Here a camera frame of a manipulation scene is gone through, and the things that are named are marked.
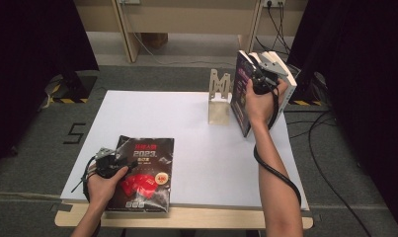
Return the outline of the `white book with picture grid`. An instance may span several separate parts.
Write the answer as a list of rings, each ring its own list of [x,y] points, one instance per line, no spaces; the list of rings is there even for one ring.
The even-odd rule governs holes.
[[[275,73],[278,75],[279,79],[287,84],[287,89],[284,91],[279,103],[279,111],[277,112],[277,116],[275,118],[271,118],[269,122],[269,127],[273,127],[283,113],[284,108],[288,104],[288,101],[290,100],[295,88],[297,87],[297,83],[285,63],[274,51],[263,52],[262,56],[274,66]]]

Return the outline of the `person's right hand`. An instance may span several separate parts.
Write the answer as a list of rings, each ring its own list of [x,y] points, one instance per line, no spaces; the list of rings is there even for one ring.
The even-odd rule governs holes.
[[[248,81],[245,108],[250,125],[253,128],[266,126],[269,119],[274,117],[275,105],[281,105],[287,88],[288,84],[279,79],[278,87],[272,93],[257,95],[254,92],[253,81]]]

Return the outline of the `black curtain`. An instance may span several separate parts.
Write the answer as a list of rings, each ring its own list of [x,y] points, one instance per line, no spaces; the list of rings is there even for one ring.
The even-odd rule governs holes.
[[[74,0],[0,0],[0,159],[55,76],[98,68]]]
[[[289,57],[335,114],[398,224],[398,0],[307,0]]]

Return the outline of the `dark brown glossy book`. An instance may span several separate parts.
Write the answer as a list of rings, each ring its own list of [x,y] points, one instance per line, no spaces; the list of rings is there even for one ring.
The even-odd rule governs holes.
[[[121,135],[117,153],[138,165],[117,184],[106,211],[168,212],[174,138],[133,138]]]

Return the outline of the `wooden expandable book rack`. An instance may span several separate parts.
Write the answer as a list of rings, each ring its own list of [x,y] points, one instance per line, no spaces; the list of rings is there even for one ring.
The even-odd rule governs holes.
[[[207,99],[207,121],[209,124],[229,125],[231,75],[224,73],[218,76],[214,68],[210,70],[208,99]]]

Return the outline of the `light wooden table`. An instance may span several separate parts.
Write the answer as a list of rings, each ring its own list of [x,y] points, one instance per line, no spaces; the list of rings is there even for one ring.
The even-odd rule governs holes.
[[[63,202],[57,208],[54,223],[59,227],[76,226],[88,203]],[[303,229],[314,226],[310,211],[302,214]],[[170,229],[265,229],[264,215],[258,209],[205,207],[170,207],[168,213],[109,212],[101,218],[102,226],[115,228]]]

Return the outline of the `beige wooden desk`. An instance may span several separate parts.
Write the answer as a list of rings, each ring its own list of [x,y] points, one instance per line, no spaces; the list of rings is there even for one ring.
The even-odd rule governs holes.
[[[88,32],[119,33],[125,58],[136,61],[142,33],[233,35],[239,47],[251,51],[260,36],[286,37],[298,29],[309,0],[285,0],[284,7],[265,8],[263,0],[73,0]]]

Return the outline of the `person's left hand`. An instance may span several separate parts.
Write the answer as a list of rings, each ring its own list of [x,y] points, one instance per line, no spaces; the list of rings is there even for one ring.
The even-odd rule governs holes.
[[[87,182],[90,197],[88,209],[104,211],[115,193],[118,182],[126,175],[127,171],[127,167],[122,167],[111,178],[103,178],[97,173],[91,175]]]

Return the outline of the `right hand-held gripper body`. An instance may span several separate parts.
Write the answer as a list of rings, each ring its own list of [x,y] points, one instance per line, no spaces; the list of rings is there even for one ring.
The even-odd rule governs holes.
[[[253,78],[253,90],[257,95],[264,95],[272,92],[278,87],[279,77],[275,73],[275,68],[272,64],[259,64],[263,76],[261,78]]]

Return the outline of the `black stand base striped tape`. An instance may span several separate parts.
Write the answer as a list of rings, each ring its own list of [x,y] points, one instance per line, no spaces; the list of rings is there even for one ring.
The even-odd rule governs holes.
[[[57,75],[44,89],[47,101],[60,104],[87,103],[96,81],[96,75],[76,73],[72,78]]]
[[[294,77],[297,87],[289,100],[291,105],[329,106],[330,98],[325,77],[315,71],[308,79],[303,78],[301,70],[288,64],[287,68]]]

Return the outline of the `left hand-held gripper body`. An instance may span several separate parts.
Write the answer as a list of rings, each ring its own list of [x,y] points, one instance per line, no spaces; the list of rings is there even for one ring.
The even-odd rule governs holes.
[[[102,178],[109,179],[117,171],[127,165],[127,160],[121,158],[115,150],[102,147],[95,155],[96,173]]]

